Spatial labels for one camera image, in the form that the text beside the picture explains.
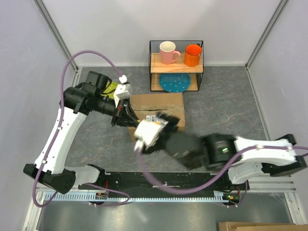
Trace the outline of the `brown cardboard express box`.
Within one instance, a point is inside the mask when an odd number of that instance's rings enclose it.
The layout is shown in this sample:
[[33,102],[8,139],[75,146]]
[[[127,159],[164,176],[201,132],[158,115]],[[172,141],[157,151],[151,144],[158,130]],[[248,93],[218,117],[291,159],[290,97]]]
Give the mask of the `brown cardboard express box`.
[[158,122],[158,112],[178,117],[179,130],[185,130],[185,111],[182,93],[132,95],[130,103],[139,120]]

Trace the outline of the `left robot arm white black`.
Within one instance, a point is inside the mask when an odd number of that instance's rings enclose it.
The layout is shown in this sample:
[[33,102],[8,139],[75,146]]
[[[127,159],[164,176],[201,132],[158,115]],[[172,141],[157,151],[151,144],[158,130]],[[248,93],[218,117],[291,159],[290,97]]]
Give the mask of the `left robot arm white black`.
[[132,87],[122,75],[120,83],[112,90],[114,97],[103,95],[112,83],[108,76],[90,71],[85,82],[64,91],[58,116],[51,135],[33,164],[26,164],[23,172],[39,183],[66,194],[74,186],[88,183],[95,189],[105,185],[105,176],[93,165],[82,168],[65,168],[64,164],[77,131],[90,112],[111,116],[112,126],[137,127],[139,119],[133,112],[130,97]]

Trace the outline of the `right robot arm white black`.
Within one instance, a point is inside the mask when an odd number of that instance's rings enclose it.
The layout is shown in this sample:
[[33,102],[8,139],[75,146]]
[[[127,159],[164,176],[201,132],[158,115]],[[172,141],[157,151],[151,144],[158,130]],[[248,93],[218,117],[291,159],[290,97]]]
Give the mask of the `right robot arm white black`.
[[134,132],[134,149],[142,154],[164,150],[189,170],[204,167],[220,172],[225,168],[220,183],[228,190],[261,174],[288,176],[308,166],[304,156],[295,153],[291,134],[274,141],[219,133],[197,136],[179,130],[178,122],[178,117],[164,113],[142,120]]

